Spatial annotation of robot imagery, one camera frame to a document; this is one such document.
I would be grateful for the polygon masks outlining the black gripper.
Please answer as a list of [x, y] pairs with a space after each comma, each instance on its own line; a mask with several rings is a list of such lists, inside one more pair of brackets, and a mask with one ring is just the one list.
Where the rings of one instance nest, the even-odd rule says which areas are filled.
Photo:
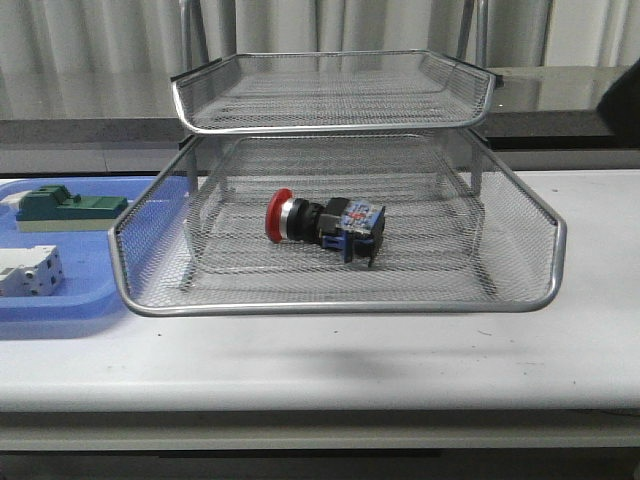
[[603, 94], [597, 112], [621, 145], [639, 144], [638, 63], [634, 63]]

